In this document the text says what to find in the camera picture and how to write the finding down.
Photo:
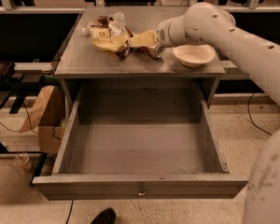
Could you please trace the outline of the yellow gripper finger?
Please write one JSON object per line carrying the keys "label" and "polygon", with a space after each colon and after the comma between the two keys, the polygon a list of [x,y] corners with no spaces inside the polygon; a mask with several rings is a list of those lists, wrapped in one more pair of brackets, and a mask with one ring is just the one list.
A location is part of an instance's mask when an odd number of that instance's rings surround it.
{"label": "yellow gripper finger", "polygon": [[156,32],[148,30],[140,34],[133,34],[128,39],[131,48],[151,47],[157,43]]}

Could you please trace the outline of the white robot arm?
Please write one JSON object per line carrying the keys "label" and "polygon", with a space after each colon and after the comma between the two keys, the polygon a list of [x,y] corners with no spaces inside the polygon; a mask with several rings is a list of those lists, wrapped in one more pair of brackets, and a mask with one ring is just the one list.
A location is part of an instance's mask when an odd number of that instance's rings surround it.
{"label": "white robot arm", "polygon": [[[280,45],[238,28],[227,11],[201,2],[155,26],[166,48],[219,49],[280,106]],[[247,184],[244,224],[280,224],[280,130],[262,145]]]}

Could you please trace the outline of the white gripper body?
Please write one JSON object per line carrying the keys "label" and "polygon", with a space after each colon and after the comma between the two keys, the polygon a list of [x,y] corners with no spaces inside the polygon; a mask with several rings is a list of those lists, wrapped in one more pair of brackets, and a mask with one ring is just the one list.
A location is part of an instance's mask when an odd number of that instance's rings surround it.
{"label": "white gripper body", "polygon": [[165,48],[183,45],[199,45],[198,41],[186,34],[184,16],[178,16],[159,24],[157,29],[159,43]]}

